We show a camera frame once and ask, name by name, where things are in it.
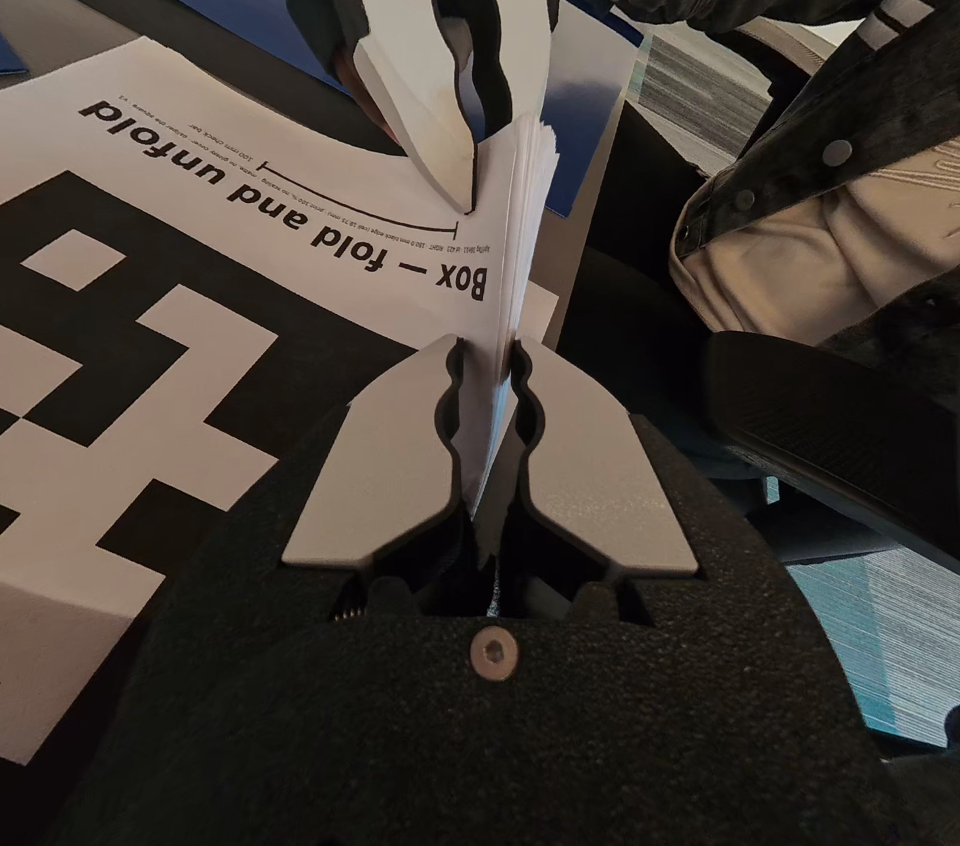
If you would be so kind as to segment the person's dark denim jacket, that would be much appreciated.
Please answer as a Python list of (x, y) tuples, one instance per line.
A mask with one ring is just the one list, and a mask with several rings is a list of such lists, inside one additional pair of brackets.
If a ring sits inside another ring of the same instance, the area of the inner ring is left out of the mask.
[[(883, 0), (774, 126), (690, 198), (678, 256), (958, 132), (958, 0)], [(957, 334), (958, 265), (819, 344), (798, 343), (879, 367), (950, 355)]]

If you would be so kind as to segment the person's beige shirt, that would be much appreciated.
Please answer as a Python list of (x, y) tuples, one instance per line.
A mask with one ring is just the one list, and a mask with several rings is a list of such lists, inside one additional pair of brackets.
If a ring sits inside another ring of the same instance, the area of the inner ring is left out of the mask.
[(750, 227), (686, 258), (671, 278), (714, 332), (816, 345), (958, 265), (955, 136)]

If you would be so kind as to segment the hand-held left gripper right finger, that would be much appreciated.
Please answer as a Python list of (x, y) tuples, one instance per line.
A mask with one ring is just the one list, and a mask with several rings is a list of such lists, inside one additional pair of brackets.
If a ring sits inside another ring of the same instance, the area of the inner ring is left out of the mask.
[(518, 478), (535, 522), (601, 578), (694, 576), (699, 568), (626, 408), (527, 336), (512, 348), (533, 428)]

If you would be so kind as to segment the white sheet with black tag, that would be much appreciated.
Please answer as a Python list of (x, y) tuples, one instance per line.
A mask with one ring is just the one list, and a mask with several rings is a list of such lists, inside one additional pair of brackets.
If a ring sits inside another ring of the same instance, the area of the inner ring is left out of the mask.
[(462, 337), (490, 251), (405, 156), (141, 37), (2, 89), (2, 759), (330, 408)]

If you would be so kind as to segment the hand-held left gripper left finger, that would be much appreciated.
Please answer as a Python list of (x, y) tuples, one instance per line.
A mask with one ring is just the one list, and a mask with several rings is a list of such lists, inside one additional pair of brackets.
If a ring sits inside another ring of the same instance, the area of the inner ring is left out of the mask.
[(463, 531), (460, 426), (465, 342), (410, 355), (351, 401), (281, 557), (358, 573), (432, 573)]

